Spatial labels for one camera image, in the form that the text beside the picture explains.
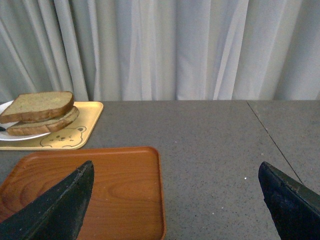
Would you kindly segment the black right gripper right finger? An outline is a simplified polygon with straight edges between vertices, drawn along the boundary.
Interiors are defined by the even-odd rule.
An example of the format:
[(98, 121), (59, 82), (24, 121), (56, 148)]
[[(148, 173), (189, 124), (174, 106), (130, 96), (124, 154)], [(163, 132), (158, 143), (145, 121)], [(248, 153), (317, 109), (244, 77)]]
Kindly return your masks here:
[(258, 180), (282, 240), (320, 238), (319, 194), (265, 161), (259, 167)]

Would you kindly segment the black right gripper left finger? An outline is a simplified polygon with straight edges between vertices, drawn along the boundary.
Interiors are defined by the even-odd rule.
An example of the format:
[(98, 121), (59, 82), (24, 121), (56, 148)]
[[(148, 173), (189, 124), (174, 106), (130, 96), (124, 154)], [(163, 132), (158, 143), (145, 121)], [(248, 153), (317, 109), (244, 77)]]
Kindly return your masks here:
[(95, 169), (88, 160), (0, 224), (2, 240), (75, 240), (92, 196)]

